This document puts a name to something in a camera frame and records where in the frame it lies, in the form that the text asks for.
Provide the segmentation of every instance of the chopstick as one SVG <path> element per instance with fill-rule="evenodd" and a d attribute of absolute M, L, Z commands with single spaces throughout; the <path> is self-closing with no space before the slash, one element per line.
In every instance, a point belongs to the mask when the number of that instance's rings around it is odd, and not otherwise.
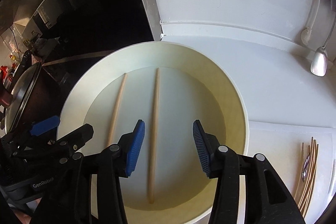
<path fill-rule="evenodd" d="M 112 114 L 112 119 L 111 119 L 110 131 L 109 131 L 109 136 L 108 136 L 106 147 L 110 146 L 112 144 L 112 141 L 113 141 L 114 131 L 115 131 L 116 124 L 117 124 L 119 106 L 120 106 L 121 98 L 122 98 L 122 95 L 123 95 L 126 78 L 127 78 L 127 73 L 124 74 L 124 78 L 123 78 L 123 81 L 121 82 L 121 86 L 120 86 L 120 89 L 119 89 L 119 92 L 118 92 L 118 96 L 117 96 L 117 99 L 115 101 L 113 114 Z"/>
<path fill-rule="evenodd" d="M 308 192 L 308 199 L 307 199 L 307 202 L 306 202 L 306 207 L 305 207 L 305 209 L 303 211 L 303 214 L 302 214 L 303 217 L 305 217 L 306 214 L 307 214 L 307 210 L 308 210 L 308 207 L 310 205 L 311 197 L 312 197 L 313 190 L 314 190 L 318 150 L 319 150 L 319 145 L 316 144 L 316 141 L 315 141 L 315 162 L 314 162 L 314 167 L 313 167 L 314 172 L 313 172 L 313 177 L 311 179 L 311 185 L 310 185 L 309 192 Z"/>
<path fill-rule="evenodd" d="M 305 217 L 307 214 L 311 202 L 312 193 L 314 190 L 318 150 L 319 145 L 316 143 L 316 140 L 314 140 L 314 138 L 312 137 L 310 145 L 308 146 L 308 155 L 310 155 L 310 158 L 307 167 L 307 174 L 301 189 L 300 189 L 300 181 L 297 182 L 297 189 L 295 193 L 295 202 L 303 217 Z M 302 152 L 303 147 L 301 149 L 301 170 L 303 170 L 304 166 Z"/>
<path fill-rule="evenodd" d="M 299 173 L 296 177 L 296 185 L 295 185 L 295 194 L 294 194 L 294 200 L 295 200 L 295 203 L 298 204 L 298 201 L 297 199 L 299 198 L 298 195 L 299 195 L 299 189 L 302 187 L 302 179 L 301 179 L 301 174 L 302 174 L 302 170 L 303 170 L 303 166 L 305 164 L 305 161 L 304 161 L 304 154 L 305 154 L 305 143 L 302 143 L 301 145 L 301 157 L 300 157 L 300 170 L 299 170 Z"/>
<path fill-rule="evenodd" d="M 151 158 L 148 180 L 148 199 L 149 203 L 154 203 L 154 187 L 155 187 L 155 163 L 156 163 L 156 141 L 158 134 L 158 115 L 159 115 L 159 89 L 160 89 L 160 68 L 156 69 L 155 80 L 155 97 L 153 109 L 153 124 L 152 124 L 152 143 L 151 143 Z"/>

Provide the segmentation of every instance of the metal spoon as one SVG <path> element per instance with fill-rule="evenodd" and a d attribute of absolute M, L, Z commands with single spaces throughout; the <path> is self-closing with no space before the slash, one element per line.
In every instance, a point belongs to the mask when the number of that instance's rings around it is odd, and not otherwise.
<path fill-rule="evenodd" d="M 330 33 L 329 33 L 329 36 L 328 36 L 327 40 L 325 41 L 325 43 L 323 44 L 322 47 L 319 47 L 315 51 L 313 60 L 311 62 L 310 71 L 311 71 L 311 73 L 313 73 L 317 76 L 324 76 L 326 74 L 327 64 L 328 64 L 328 56 L 327 56 L 327 51 L 326 51 L 326 45 L 328 44 L 329 39 L 331 37 L 331 34 L 334 30 L 335 23 L 336 23 L 336 16 L 335 16 L 334 23 L 331 27 L 331 30 L 330 30 Z"/>
<path fill-rule="evenodd" d="M 310 159 L 310 153 L 308 153 L 307 158 L 304 162 L 303 168 L 302 168 L 302 173 L 301 173 L 301 179 L 303 182 L 305 182 L 305 177 L 307 175 L 307 169 L 308 169 L 308 163 Z"/>

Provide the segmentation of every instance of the metal bolt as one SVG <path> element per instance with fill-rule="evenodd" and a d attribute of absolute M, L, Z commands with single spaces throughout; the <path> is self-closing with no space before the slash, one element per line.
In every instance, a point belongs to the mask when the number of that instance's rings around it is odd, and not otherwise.
<path fill-rule="evenodd" d="M 257 154 L 255 157 L 257 158 L 257 160 L 260 160 L 260 161 L 265 160 L 265 156 L 263 154 Z"/>
<path fill-rule="evenodd" d="M 221 145 L 221 146 L 218 147 L 218 150 L 220 152 L 225 153 L 225 152 L 228 152 L 229 149 L 225 145 Z"/>
<path fill-rule="evenodd" d="M 72 155 L 72 158 L 73 158 L 74 160 L 79 160 L 81 157 L 82 157 L 82 154 L 81 154 L 81 153 L 75 153 L 75 154 Z"/>
<path fill-rule="evenodd" d="M 110 146 L 110 151 L 112 151 L 112 152 L 116 152 L 116 151 L 118 151 L 119 150 L 119 145 L 117 145 L 117 144 L 112 144 L 111 146 Z"/>
<path fill-rule="evenodd" d="M 67 161 L 68 161 L 67 158 L 61 158 L 61 159 L 59 160 L 59 163 L 60 163 L 60 164 L 64 164 L 64 163 L 66 163 Z"/>

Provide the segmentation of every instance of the pot lid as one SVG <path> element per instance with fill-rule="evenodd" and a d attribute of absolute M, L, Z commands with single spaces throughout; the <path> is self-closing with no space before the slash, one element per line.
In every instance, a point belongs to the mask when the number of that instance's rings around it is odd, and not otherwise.
<path fill-rule="evenodd" d="M 12 90 L 13 102 L 6 109 L 6 134 L 16 128 L 36 83 L 36 80 L 40 74 L 41 68 L 42 65 L 40 62 L 35 63 L 30 68 L 28 68 L 16 82 Z"/>

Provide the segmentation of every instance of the white bowl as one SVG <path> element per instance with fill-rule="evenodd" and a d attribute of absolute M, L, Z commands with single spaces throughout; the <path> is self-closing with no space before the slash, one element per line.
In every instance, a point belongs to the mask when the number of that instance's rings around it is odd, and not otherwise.
<path fill-rule="evenodd" d="M 147 200 L 155 70 L 160 67 L 159 129 L 155 202 Z M 113 142 L 133 131 L 138 119 L 146 134 L 135 171 L 121 178 L 125 211 L 133 223 L 194 223 L 211 211 L 216 180 L 202 173 L 192 124 L 199 119 L 238 154 L 246 154 L 249 127 L 242 97 L 228 74 L 201 53 L 179 44 L 146 42 L 118 50 L 96 63 L 77 82 L 61 114 L 58 138 L 84 123 L 94 128 L 85 155 L 106 147 L 110 120 L 124 73 L 128 73 Z M 92 214 L 97 216 L 95 179 Z"/>

